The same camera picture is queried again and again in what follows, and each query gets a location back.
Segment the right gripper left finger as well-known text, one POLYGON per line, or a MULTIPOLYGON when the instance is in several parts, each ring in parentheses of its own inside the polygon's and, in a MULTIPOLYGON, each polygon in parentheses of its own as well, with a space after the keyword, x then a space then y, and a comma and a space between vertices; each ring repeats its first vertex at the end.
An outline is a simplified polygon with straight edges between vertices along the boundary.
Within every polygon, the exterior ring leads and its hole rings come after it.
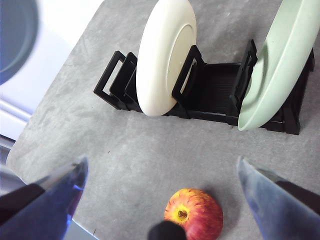
POLYGON ((0 197, 2 240, 62 240, 89 173, 83 156, 0 197))

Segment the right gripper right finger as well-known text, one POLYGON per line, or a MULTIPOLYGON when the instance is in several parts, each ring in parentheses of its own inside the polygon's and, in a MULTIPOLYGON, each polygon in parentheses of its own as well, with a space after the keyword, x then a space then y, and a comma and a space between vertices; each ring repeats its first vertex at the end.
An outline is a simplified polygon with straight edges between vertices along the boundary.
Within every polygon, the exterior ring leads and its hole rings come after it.
POLYGON ((265 240, 318 240, 320 196, 256 165, 237 161, 244 197, 265 240))

